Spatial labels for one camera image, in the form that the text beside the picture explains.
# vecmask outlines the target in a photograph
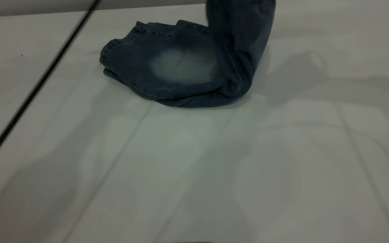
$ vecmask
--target blue denim jeans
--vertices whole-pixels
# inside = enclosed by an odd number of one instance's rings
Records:
[[[136,26],[104,46],[104,73],[167,106],[221,106],[249,90],[275,0],[207,0],[209,27],[184,20]]]

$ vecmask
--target black cable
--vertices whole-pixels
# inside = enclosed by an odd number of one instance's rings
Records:
[[[64,54],[67,52],[68,48],[70,48],[71,43],[73,40],[77,37],[79,32],[82,30],[85,23],[88,21],[88,19],[91,17],[91,14],[94,12],[94,10],[97,8],[101,0],[94,0],[90,7],[88,8],[88,12],[83,16],[82,20],[77,24],[76,28],[70,35],[70,37],[67,39],[64,46],[59,51],[58,55],[55,57],[52,64],[48,67],[46,72],[43,74],[42,78],[37,82],[34,89],[29,93],[26,100],[22,103],[20,108],[17,110],[16,114],[13,118],[11,118],[10,123],[6,126],[4,131],[0,135],[0,148],[1,145],[4,143],[4,141],[7,139],[10,132],[13,130],[16,123],[20,120],[20,117],[22,117],[23,113],[28,109],[28,106],[31,104],[31,102],[34,100],[35,96],[37,96],[38,92],[41,90],[43,85],[46,83],[46,81],[49,79],[51,74],[54,72],[55,68],[58,66],[59,62],[61,61],[62,57],[64,57]]]

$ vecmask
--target white wall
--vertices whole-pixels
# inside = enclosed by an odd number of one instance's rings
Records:
[[[0,0],[0,16],[85,10],[92,0]],[[203,3],[205,0],[103,0],[99,9]]]

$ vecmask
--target denim fabric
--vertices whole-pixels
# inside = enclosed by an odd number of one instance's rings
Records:
[[[230,103],[250,88],[268,41],[275,0],[208,0],[209,27],[179,20],[136,26],[104,46],[104,73],[167,106]]]

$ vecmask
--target white table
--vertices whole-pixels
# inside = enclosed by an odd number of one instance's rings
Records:
[[[80,17],[81,12],[0,17],[0,133]]]
[[[0,151],[0,243],[389,243],[389,1],[279,1],[229,106],[102,74],[136,20],[179,19],[204,5],[94,13]]]

